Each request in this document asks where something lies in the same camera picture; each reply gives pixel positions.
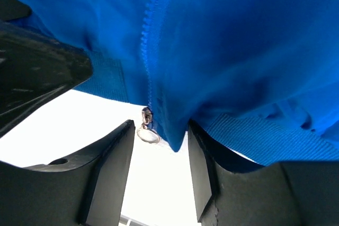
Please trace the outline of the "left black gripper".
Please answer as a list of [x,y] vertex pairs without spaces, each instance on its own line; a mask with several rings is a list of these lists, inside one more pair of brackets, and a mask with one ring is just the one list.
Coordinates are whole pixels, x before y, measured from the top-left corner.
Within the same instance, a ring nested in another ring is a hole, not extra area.
[[93,74],[84,51],[10,23],[30,13],[1,0],[1,136]]

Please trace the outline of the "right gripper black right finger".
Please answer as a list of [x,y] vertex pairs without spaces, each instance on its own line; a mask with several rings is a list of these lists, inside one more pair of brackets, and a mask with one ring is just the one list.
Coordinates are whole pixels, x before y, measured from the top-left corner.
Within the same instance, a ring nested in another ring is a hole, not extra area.
[[196,122],[188,150],[197,220],[202,225],[338,225],[338,162],[251,162]]

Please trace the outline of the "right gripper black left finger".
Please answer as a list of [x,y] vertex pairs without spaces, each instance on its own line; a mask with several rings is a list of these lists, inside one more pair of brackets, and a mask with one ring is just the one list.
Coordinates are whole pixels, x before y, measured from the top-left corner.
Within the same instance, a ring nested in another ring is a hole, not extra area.
[[135,124],[51,162],[1,163],[1,225],[118,225]]

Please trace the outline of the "blue white red jacket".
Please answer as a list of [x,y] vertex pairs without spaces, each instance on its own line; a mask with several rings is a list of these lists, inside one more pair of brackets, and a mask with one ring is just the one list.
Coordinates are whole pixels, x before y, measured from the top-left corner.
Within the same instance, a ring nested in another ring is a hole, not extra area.
[[19,1],[90,57],[78,91],[146,106],[174,151],[194,120],[263,166],[338,160],[338,0]]

